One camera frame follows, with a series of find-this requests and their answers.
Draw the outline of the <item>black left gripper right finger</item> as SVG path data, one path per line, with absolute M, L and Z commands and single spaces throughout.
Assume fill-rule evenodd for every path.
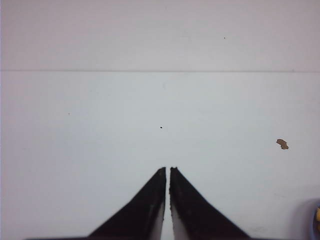
M 170 169 L 170 210 L 175 240 L 250 240 L 213 207 L 178 168 Z

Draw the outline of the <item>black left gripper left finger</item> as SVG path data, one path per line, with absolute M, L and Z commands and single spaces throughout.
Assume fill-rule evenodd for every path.
M 60 240 L 160 240 L 166 206 L 166 168 L 158 169 L 137 194 L 87 236 Z

